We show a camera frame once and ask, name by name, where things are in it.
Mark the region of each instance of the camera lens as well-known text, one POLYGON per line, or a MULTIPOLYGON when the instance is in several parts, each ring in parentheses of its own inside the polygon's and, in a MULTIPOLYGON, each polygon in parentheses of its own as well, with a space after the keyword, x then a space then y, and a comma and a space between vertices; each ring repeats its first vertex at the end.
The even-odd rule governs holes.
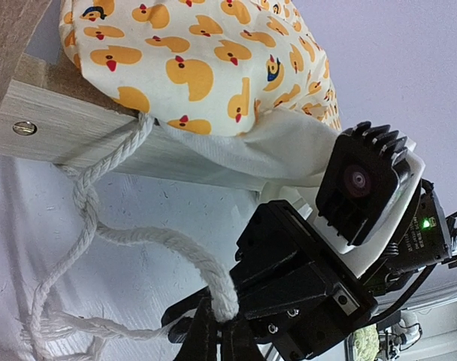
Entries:
POLYGON ((344 185, 354 198, 371 194, 371 176, 360 165, 349 165, 344 172, 344 185))

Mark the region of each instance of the drawstring bag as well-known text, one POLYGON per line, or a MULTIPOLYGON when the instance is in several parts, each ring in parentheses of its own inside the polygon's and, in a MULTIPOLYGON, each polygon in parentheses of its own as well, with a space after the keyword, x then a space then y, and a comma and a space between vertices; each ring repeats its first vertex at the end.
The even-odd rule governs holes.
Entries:
POLYGON ((339 109, 290 0, 65 0, 59 28, 83 77, 211 161, 267 179, 323 171, 334 133, 320 124, 340 130, 339 109))

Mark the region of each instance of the metal screw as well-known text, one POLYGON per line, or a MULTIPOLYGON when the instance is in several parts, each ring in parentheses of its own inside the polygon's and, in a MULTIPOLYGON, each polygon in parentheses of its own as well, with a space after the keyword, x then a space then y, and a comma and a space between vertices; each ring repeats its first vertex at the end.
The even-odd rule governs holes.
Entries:
POLYGON ((18 122, 13 125, 13 131, 18 135, 34 135, 37 130, 37 126, 31 122, 18 122))
POLYGON ((340 295, 338 301, 342 306, 345 306, 348 303, 348 299, 344 295, 340 295))
POLYGON ((287 311, 287 316, 289 316, 290 318, 294 318, 297 317, 299 313, 300 311, 297 308, 294 308, 293 310, 287 311))
POLYGON ((277 326, 275 326, 273 323, 271 323, 270 325, 268 325, 268 331, 274 335, 276 334, 277 332, 279 332, 279 328, 277 326))

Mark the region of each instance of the twisted cotton rope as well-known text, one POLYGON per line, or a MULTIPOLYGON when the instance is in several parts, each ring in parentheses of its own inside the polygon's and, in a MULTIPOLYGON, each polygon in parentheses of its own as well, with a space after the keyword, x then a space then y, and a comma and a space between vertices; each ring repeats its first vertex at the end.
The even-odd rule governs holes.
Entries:
POLYGON ((229 271, 216 261, 203 247, 192 239, 170 229, 156 227, 115 230, 98 220, 98 195, 93 184, 104 174, 114 170, 121 162, 131 156, 147 139, 153 128, 153 118, 146 114, 139 116, 134 132, 111 154, 88 167, 81 174, 68 167, 60 167, 69 177, 76 177, 74 185, 74 203, 83 218, 83 229, 77 242, 56 264, 48 277, 40 282, 35 290, 32 314, 28 329, 22 332, 24 339, 30 339, 35 358, 69 361, 99 361, 101 352, 112 338, 130 338, 149 340, 166 335, 169 326, 158 330, 128 330, 111 320, 102 318, 80 319, 64 313, 52 314, 44 319, 41 314, 47 301, 50 288, 70 269, 91 245, 95 234, 118 245, 135 245, 157 242, 177 251, 199 269, 201 277, 207 283, 212 295, 212 308, 219 322, 231 320, 238 313, 238 298, 229 271), (92 334, 93 340, 85 353, 54 357, 47 349, 47 341, 69 337, 76 331, 92 334))

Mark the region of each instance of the black camera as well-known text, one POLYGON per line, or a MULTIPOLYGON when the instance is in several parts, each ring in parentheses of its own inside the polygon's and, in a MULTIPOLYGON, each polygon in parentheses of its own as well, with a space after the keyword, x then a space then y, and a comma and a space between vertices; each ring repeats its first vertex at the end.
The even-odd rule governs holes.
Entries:
POLYGON ((335 142, 316 205, 349 245, 371 238, 409 184, 407 138, 398 136, 390 126, 364 122, 335 142))

